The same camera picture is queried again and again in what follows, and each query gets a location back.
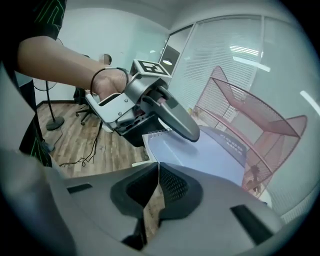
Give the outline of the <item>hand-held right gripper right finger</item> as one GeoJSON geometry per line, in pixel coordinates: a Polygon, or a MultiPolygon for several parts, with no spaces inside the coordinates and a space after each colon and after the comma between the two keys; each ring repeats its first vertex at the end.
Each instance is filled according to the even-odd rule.
{"type": "Polygon", "coordinates": [[[191,168],[160,163],[164,208],[148,256],[233,256],[283,227],[265,203],[235,183],[191,168]]]}

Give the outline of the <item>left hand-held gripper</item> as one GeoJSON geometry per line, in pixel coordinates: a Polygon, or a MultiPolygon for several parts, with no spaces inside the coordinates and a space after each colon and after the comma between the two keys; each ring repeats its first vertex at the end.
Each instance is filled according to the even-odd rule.
{"type": "Polygon", "coordinates": [[[113,93],[100,102],[96,102],[92,93],[86,95],[104,126],[134,147],[144,145],[142,135],[164,129],[160,120],[183,138],[191,142],[199,140],[197,123],[166,90],[172,77],[160,63],[134,59],[129,74],[131,80],[122,93],[113,93]],[[161,94],[157,101],[147,96],[155,89],[161,94]]]}

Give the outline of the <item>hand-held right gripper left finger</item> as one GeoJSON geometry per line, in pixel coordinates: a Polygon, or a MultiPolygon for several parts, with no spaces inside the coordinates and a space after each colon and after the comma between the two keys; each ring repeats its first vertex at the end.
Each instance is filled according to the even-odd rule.
{"type": "Polygon", "coordinates": [[[157,163],[69,178],[66,189],[84,214],[117,241],[141,250],[147,244],[144,208],[159,180],[157,163]]]}

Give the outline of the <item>person's left hand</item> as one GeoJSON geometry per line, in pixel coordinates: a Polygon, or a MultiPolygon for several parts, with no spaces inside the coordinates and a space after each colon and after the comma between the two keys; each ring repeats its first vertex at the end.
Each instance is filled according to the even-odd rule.
{"type": "Polygon", "coordinates": [[[91,91],[104,100],[114,93],[122,93],[127,85],[127,76],[120,69],[106,69],[93,79],[91,91]]]}

